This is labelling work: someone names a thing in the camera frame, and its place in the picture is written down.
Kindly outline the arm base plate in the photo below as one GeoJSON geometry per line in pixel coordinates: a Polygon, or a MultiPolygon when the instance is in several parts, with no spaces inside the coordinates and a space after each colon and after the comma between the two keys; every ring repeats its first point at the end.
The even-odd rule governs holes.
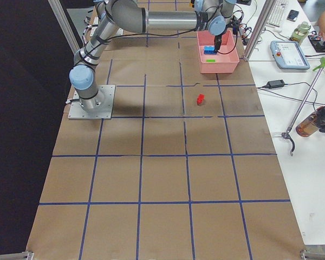
{"type": "Polygon", "coordinates": [[[73,99],[78,99],[70,104],[68,119],[70,120],[110,120],[112,118],[113,103],[116,85],[98,85],[97,96],[85,100],[79,98],[74,91],[73,99]]]}

